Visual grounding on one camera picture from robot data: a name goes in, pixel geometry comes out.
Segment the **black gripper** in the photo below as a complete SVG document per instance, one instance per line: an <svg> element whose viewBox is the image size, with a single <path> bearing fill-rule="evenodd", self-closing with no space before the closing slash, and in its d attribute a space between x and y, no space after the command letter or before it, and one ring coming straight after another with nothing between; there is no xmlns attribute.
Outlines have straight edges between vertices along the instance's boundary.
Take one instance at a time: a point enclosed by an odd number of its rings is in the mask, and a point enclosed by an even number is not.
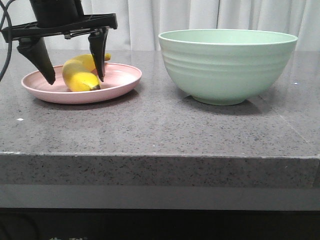
<svg viewBox="0 0 320 240"><path fill-rule="evenodd" d="M105 77L105 50L108 29L118 28L115 13L84 14L80 0L31 0L36 21L1 30L6 42L18 41L17 50L53 85L53 68L44 37L64 35L65 39L89 34L89 49L101 82Z"/></svg>

